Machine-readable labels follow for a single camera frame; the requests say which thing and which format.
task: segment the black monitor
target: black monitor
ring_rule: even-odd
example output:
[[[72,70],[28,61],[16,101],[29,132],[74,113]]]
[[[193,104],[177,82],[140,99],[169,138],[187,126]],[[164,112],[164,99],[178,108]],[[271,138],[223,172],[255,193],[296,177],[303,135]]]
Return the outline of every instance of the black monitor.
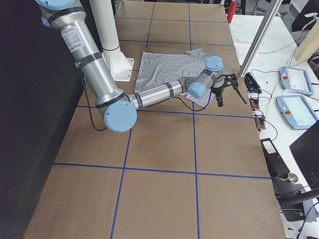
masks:
[[[319,187],[319,121],[290,145],[295,161],[311,189]]]

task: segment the white table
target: white table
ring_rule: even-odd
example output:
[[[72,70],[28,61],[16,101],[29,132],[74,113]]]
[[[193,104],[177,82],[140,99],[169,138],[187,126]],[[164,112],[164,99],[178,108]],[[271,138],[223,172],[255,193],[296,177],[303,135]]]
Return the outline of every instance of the white table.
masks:
[[[234,41],[244,41],[244,42],[252,42],[254,36],[259,28],[259,25],[263,19],[263,16],[251,16],[251,15],[234,15],[232,23],[230,24],[230,30]],[[291,35],[289,34],[287,28],[285,27],[284,23],[282,22],[280,17],[275,17],[272,21],[270,28],[268,29],[262,44],[260,45],[259,52],[269,52],[269,51],[276,51],[282,47],[285,47],[292,43],[294,40],[292,39]],[[279,71],[281,66],[288,66],[289,62],[288,59],[291,53],[294,51],[296,44],[293,43],[287,48],[284,48],[278,52],[261,54],[262,56],[262,67],[250,67],[249,71],[251,72],[252,69],[257,69],[261,71]],[[291,61],[291,66],[298,64],[299,62],[296,61],[294,58]],[[314,73],[312,72],[311,68],[309,67],[307,62],[303,62],[296,66],[296,68],[305,69],[308,72],[308,75],[311,79],[311,82],[318,83],[318,80]],[[279,73],[272,72],[272,73],[261,73],[258,71],[253,71],[256,81],[260,85],[261,89],[266,90],[268,92],[272,92],[276,82],[279,77]],[[313,86],[315,94],[313,97],[319,98],[319,86]],[[283,117],[281,116],[275,101],[275,96],[280,95],[297,95],[295,92],[291,91],[283,91],[280,83],[277,84],[273,97],[270,100],[268,106],[268,113],[266,116],[266,120],[272,123],[278,130],[278,136],[273,141],[273,144],[277,148],[279,154],[283,158],[284,162],[288,166],[289,170],[295,174],[297,174],[299,181],[298,183],[308,185],[305,178],[303,177],[300,169],[298,168],[291,151],[289,149],[289,145],[291,145],[300,135],[302,135],[305,130],[291,130],[291,128],[287,125],[284,121]],[[269,97],[267,93],[262,93],[260,97],[265,96]],[[307,98],[311,107],[314,110],[319,109],[319,101]],[[266,108],[269,100],[264,98],[260,99],[260,108],[261,110],[266,113]],[[263,138],[270,138],[273,139],[276,136],[275,130],[266,123],[266,130],[261,131],[260,139]],[[283,225],[285,228],[286,236],[288,238],[296,238],[298,234],[298,229],[302,225],[302,221],[298,222],[288,222],[284,215],[282,216]],[[313,236],[319,238],[319,219],[316,223],[307,222],[302,235],[301,239],[306,239],[307,236]]]

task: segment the label on robot arm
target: label on robot arm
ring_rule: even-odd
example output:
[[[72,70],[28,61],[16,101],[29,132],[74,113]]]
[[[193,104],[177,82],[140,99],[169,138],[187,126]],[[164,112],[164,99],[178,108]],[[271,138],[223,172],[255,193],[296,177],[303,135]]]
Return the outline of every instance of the label on robot arm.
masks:
[[[70,52],[76,51],[77,49],[84,47],[85,44],[81,39],[81,36],[76,27],[70,27],[61,32],[61,35],[68,46]]]
[[[264,141],[263,145],[265,147],[265,149],[267,150],[267,152],[269,154],[271,153],[276,153],[276,150],[274,149],[273,145],[270,143],[270,141]]]

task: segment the blue joint cap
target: blue joint cap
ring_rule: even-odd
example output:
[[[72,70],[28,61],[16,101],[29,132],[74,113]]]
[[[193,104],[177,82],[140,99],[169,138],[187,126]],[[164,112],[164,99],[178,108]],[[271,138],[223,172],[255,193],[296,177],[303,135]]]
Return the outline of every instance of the blue joint cap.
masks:
[[[50,23],[47,21],[47,19],[45,19],[45,18],[41,17],[41,20],[42,20],[42,24],[43,24],[43,26],[51,27],[51,26],[50,26]]]
[[[208,71],[220,71],[224,68],[223,60],[219,56],[211,56],[205,61]]]
[[[51,10],[64,10],[72,6],[75,0],[35,0],[42,7]]]
[[[138,118],[135,107],[127,101],[117,101],[104,113],[105,125],[114,132],[125,132],[131,129]]]
[[[196,99],[202,98],[207,91],[206,86],[199,82],[193,82],[188,87],[188,92]]]

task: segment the gray striped cloth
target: gray striped cloth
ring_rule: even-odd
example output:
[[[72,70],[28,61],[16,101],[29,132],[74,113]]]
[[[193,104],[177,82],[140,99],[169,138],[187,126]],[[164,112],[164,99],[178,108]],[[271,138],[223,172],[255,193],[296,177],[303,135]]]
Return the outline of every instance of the gray striped cloth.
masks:
[[[139,93],[184,76],[196,77],[204,70],[208,57],[209,55],[202,48],[186,51],[184,55],[143,52],[134,91]],[[188,92],[182,95],[186,95],[186,99],[204,107],[208,102],[209,94],[210,90],[201,99],[194,98]]]

